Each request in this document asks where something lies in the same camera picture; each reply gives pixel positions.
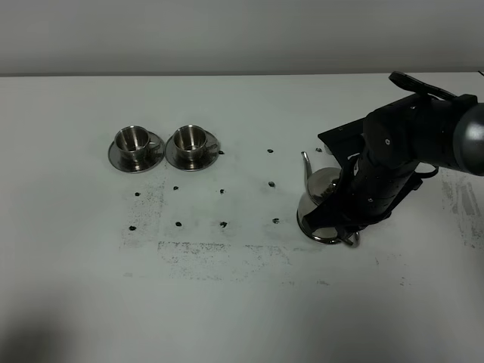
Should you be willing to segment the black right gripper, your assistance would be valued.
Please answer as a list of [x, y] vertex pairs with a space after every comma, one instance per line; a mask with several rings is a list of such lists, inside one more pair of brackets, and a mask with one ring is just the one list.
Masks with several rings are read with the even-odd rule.
[[[397, 87], [418, 95], [450, 101], [457, 95], [399, 71], [389, 80]], [[353, 157], [341, 172], [338, 204], [332, 199], [302, 213], [302, 232], [311, 239], [358, 238], [358, 229], [378, 223], [391, 214], [399, 195], [417, 168], [412, 160], [391, 169], [365, 150]]]

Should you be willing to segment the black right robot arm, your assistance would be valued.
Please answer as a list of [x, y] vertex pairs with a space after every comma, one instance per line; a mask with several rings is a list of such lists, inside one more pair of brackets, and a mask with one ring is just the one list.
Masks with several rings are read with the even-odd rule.
[[408, 94], [319, 135], [336, 168], [305, 168], [297, 221], [323, 244], [356, 244], [369, 225], [392, 211], [435, 170], [483, 174], [483, 105], [475, 95], [454, 95], [405, 73], [390, 81]]

